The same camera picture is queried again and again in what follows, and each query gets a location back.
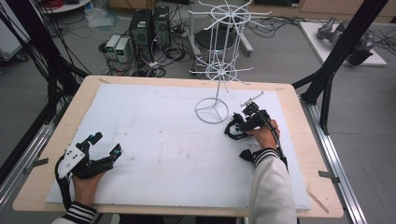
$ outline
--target floor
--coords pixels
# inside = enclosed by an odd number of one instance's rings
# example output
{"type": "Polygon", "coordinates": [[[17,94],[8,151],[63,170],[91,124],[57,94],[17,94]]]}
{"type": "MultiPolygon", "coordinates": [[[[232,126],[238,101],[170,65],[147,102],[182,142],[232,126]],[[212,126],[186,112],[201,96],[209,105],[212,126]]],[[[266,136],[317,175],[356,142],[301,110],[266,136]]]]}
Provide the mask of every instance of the floor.
{"type": "MultiPolygon", "coordinates": [[[[106,72],[106,60],[98,51],[99,45],[112,34],[122,34],[129,26],[125,15],[115,19],[112,27],[88,28],[83,11],[59,15],[61,27],[70,30],[64,36],[67,46],[93,74],[106,72]]],[[[197,24],[205,22],[198,19],[197,24]]],[[[383,32],[395,30],[391,24],[375,24],[371,29],[383,32]]],[[[241,48],[237,66],[254,69],[239,75],[244,81],[293,83],[320,68],[320,61],[311,49],[303,32],[296,26],[286,25],[272,38],[264,38],[246,29],[245,35],[254,52],[248,57],[241,48]]],[[[59,39],[54,39],[61,53],[65,51],[59,39]]],[[[396,223],[396,56],[375,47],[388,63],[385,67],[342,66],[332,86],[329,132],[344,165],[349,182],[358,198],[368,223],[396,223]]],[[[173,63],[165,67],[165,77],[192,77],[192,61],[173,63]]],[[[9,62],[0,67],[0,163],[37,117],[47,102],[47,85],[34,64],[9,62]]],[[[297,90],[303,93],[306,87],[297,90]]],[[[61,213],[28,213],[12,209],[12,201],[21,185],[0,211],[0,223],[51,223],[61,213]]],[[[99,223],[110,223],[106,214],[99,223]]],[[[168,223],[177,220],[168,218],[168,223]]],[[[193,217],[183,217],[179,223],[192,223],[193,217]]],[[[302,218],[301,223],[351,223],[347,214],[342,218],[302,218]]]]}

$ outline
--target wooden table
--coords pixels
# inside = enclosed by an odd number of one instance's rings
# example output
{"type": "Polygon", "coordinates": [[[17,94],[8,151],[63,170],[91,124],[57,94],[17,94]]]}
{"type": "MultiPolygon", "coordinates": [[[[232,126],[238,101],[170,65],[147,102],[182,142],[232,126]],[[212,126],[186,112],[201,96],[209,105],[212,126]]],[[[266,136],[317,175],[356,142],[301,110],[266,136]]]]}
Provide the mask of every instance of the wooden table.
{"type": "MultiPolygon", "coordinates": [[[[202,85],[202,80],[145,78],[145,77],[86,77],[72,103],[66,110],[61,122],[53,133],[40,159],[49,158],[49,163],[36,167],[29,175],[13,208],[18,211],[64,211],[61,203],[46,203],[45,199],[54,181],[54,166],[64,150],[72,142],[78,125],[89,109],[96,91],[101,84],[134,84],[150,86],[175,87],[217,87],[217,83],[202,85]]],[[[312,209],[298,212],[299,217],[341,217],[344,214],[332,181],[318,175],[318,171],[327,171],[321,158],[318,145],[309,127],[304,111],[300,105],[294,88],[289,84],[239,82],[227,84],[229,90],[276,91],[283,114],[290,132],[297,160],[301,171],[312,209]]],[[[104,205],[95,206],[99,213],[123,214],[158,214],[158,215],[192,215],[192,216],[230,216],[247,217],[247,209],[203,208],[203,207],[165,207],[136,205],[104,205]]]]}

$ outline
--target human arm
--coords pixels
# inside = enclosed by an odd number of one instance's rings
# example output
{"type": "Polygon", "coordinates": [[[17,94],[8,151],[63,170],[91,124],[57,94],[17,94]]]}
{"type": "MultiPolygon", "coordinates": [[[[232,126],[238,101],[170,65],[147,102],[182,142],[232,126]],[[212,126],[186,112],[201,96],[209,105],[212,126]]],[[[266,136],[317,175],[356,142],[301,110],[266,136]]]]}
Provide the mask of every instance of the human arm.
{"type": "MultiPolygon", "coordinates": [[[[276,121],[271,120],[271,123],[279,136],[276,121]]],[[[252,134],[262,148],[253,153],[256,171],[250,190],[249,223],[296,223],[297,214],[288,170],[279,158],[271,131],[263,126],[247,133],[252,134]]]]}
{"type": "Polygon", "coordinates": [[[96,214],[92,208],[95,193],[100,179],[105,173],[101,173],[89,179],[79,179],[73,176],[73,184],[76,193],[76,200],[72,203],[67,213],[59,217],[52,224],[89,224],[96,214]]]}

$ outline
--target striped cuff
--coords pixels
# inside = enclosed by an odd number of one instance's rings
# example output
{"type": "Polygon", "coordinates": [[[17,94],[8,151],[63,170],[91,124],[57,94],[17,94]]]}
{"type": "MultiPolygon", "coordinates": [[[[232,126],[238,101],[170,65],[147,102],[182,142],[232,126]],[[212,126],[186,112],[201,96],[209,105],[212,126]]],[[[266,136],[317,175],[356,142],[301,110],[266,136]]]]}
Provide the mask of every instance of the striped cuff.
{"type": "Polygon", "coordinates": [[[260,149],[259,151],[253,153],[253,159],[254,159],[253,163],[256,165],[256,167],[258,167],[260,162],[272,157],[279,158],[279,154],[277,150],[271,147],[260,149]]]}
{"type": "Polygon", "coordinates": [[[90,224],[96,214],[96,209],[82,203],[73,202],[64,218],[77,224],[90,224]]]}

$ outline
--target white board on floor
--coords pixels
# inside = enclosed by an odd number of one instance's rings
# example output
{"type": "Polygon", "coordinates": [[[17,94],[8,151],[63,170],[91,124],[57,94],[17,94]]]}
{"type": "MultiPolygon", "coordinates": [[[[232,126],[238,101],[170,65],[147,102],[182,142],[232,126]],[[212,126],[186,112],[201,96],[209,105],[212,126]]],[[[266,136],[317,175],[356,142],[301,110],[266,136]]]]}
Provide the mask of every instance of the white board on floor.
{"type": "MultiPolygon", "coordinates": [[[[332,51],[333,45],[327,39],[318,39],[318,28],[322,27],[325,23],[316,23],[316,22],[307,22],[300,21],[300,26],[308,39],[310,45],[314,49],[315,53],[318,55],[320,61],[324,63],[327,57],[329,57],[330,52],[332,51]]],[[[332,26],[332,31],[338,24],[334,24],[332,26]]],[[[372,56],[366,59],[361,66],[385,66],[387,63],[375,52],[375,50],[371,49],[372,56]]]]}
{"type": "MultiPolygon", "coordinates": [[[[100,182],[95,202],[247,208],[254,165],[239,154],[260,147],[253,137],[232,140],[224,129],[233,112],[241,113],[241,104],[259,93],[220,90],[231,115],[220,124],[208,124],[197,118],[194,108],[214,97],[214,89],[103,84],[71,144],[101,132],[103,138],[90,149],[92,160],[107,156],[118,143],[122,147],[114,169],[100,182]]],[[[279,124],[297,209],[310,209],[276,92],[265,91],[255,102],[279,124]]],[[[54,182],[47,202],[61,201],[54,182]]]]}

